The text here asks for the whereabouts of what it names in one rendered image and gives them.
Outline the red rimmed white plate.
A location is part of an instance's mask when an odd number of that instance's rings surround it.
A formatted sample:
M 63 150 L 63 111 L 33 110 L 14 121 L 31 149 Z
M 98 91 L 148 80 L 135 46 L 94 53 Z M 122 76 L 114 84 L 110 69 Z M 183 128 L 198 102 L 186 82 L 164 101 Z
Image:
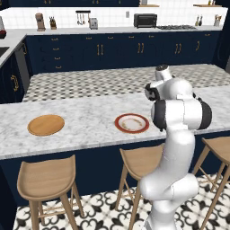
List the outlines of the red rimmed white plate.
M 118 130 L 129 134 L 142 133 L 149 128 L 148 119 L 136 113 L 121 114 L 115 119 L 114 124 Z

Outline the navy island counter base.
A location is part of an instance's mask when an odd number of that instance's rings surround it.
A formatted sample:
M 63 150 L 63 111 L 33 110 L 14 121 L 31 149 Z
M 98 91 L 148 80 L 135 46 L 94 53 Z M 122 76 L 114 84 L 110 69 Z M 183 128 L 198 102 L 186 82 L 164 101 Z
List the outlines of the navy island counter base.
M 88 133 L 62 129 L 37 137 L 27 129 L 5 131 L 0 135 L 0 202 L 17 208 L 27 204 L 16 188 L 21 162 L 76 159 L 76 182 L 82 195 L 115 190 L 119 187 L 122 160 L 120 149 L 158 146 L 165 141 L 163 132 L 149 129 L 140 134 L 112 132 Z

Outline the wooden bar stool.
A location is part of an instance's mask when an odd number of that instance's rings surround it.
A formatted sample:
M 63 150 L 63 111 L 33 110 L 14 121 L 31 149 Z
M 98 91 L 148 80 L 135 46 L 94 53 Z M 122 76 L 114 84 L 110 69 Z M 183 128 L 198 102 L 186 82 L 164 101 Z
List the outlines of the wooden bar stool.
M 119 182 L 119 192 L 115 209 L 118 209 L 119 201 L 121 198 L 123 198 L 123 188 L 126 187 L 128 190 L 128 195 L 133 202 L 133 210 L 129 221 L 128 230 L 132 230 L 133 228 L 137 207 L 139 201 L 141 200 L 141 193 L 139 189 L 140 180 L 147 174 L 151 173 L 160 163 L 163 149 L 164 145 L 141 147 L 131 150 L 119 150 L 123 160 L 123 168 Z M 137 189 L 135 193 L 130 192 L 130 188 L 126 180 L 128 174 L 137 181 Z
M 201 170 L 206 176 L 207 180 L 212 184 L 211 189 L 216 189 L 217 192 L 213 198 L 210 208 L 208 209 L 208 213 L 204 218 L 200 230 L 204 230 L 224 187 L 227 184 L 230 184 L 230 181 L 228 180 L 230 177 L 230 137 L 216 137 L 211 139 L 202 138 L 202 142 L 205 144 L 205 146 L 194 166 L 192 173 L 196 174 L 198 170 Z M 221 161 L 217 177 L 214 180 L 211 180 L 206 172 L 201 168 L 201 165 L 203 164 L 209 152 L 212 152 Z
M 65 159 L 47 160 L 38 163 L 22 162 L 17 180 L 19 194 L 29 201 L 32 230 L 40 230 L 39 220 L 44 225 L 46 214 L 42 202 L 60 198 L 62 214 L 66 213 L 73 230 L 78 230 L 73 205 L 78 205 L 84 217 L 83 206 L 75 184 L 75 155 Z

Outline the navy base cupboard run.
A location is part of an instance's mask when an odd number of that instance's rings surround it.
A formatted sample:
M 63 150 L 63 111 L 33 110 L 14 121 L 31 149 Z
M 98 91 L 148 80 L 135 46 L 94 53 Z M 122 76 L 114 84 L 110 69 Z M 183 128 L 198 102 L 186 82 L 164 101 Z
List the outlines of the navy base cupboard run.
M 33 74 L 126 67 L 210 64 L 219 31 L 31 35 Z

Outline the round wooden plate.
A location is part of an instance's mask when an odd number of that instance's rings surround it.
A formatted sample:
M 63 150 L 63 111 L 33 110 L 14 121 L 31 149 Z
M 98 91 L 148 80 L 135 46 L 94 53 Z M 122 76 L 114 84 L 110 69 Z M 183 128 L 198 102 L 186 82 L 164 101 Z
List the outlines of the round wooden plate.
M 59 132 L 65 125 L 62 117 L 54 114 L 42 115 L 28 124 L 28 131 L 35 136 L 45 137 Z

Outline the silver toaster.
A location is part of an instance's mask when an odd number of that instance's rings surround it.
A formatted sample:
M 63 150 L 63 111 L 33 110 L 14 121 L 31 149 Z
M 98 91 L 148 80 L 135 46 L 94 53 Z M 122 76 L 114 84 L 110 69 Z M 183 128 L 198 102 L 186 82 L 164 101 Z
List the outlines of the silver toaster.
M 90 18 L 89 19 L 89 28 L 91 30 L 97 30 L 98 29 L 98 20 L 96 18 Z

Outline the black toaster oven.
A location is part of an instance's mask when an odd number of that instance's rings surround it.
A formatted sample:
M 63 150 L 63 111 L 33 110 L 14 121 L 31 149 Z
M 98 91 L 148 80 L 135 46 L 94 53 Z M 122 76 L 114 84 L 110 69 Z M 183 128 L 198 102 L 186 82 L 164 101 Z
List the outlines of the black toaster oven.
M 155 28 L 157 15 L 155 13 L 135 13 L 134 26 L 137 28 Z

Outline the grey dishwasher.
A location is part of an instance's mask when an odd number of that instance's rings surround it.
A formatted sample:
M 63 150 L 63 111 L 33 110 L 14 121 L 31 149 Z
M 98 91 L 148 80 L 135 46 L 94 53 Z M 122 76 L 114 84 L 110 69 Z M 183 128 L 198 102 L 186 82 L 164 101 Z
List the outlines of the grey dishwasher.
M 23 89 L 24 92 L 27 93 L 31 80 L 26 64 L 26 59 L 23 53 L 22 44 L 20 44 L 19 47 L 14 51 L 14 54 L 16 56 L 17 64 L 19 67 Z

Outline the black gas hob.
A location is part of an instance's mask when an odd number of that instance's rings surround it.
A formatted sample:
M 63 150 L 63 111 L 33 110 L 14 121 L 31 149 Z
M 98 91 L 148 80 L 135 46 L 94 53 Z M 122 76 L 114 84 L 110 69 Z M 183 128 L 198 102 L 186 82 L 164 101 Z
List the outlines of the black gas hob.
M 160 30 L 196 30 L 196 27 L 190 25 L 164 25 L 164 26 L 156 26 L 157 29 Z

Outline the tall navy cabinet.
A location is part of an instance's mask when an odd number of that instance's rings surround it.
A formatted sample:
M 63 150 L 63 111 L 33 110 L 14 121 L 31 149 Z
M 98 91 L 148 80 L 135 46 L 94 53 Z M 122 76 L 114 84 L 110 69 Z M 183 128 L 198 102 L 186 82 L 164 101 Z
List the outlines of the tall navy cabinet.
M 227 8 L 222 31 L 217 40 L 213 63 L 230 75 L 230 0 L 216 0 L 216 4 Z

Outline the blender with red base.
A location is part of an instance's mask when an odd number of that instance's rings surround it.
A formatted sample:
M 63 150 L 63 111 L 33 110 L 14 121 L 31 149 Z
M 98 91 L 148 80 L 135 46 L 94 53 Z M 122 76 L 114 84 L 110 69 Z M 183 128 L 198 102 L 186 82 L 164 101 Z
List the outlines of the blender with red base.
M 5 36 L 6 36 L 6 30 L 4 28 L 2 16 L 0 16 L 0 39 L 4 39 Z

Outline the rail with hanging tools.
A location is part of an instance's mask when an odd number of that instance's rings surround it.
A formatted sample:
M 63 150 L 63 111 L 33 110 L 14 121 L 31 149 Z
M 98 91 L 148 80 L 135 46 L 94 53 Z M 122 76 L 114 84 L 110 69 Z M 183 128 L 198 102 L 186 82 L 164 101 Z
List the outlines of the rail with hanging tools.
M 83 10 L 76 10 L 76 19 L 77 19 L 77 24 L 78 25 L 85 25 L 86 24 L 86 19 L 84 16 L 87 14 L 89 15 L 91 12 L 89 10 L 83 11 Z

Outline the navy wall cupboard run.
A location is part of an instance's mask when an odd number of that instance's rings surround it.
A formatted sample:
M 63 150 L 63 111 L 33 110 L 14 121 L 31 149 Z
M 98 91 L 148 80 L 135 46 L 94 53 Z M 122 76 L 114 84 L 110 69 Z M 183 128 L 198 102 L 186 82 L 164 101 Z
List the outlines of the navy wall cupboard run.
M 9 7 L 138 7 L 140 0 L 0 0 L 0 8 Z

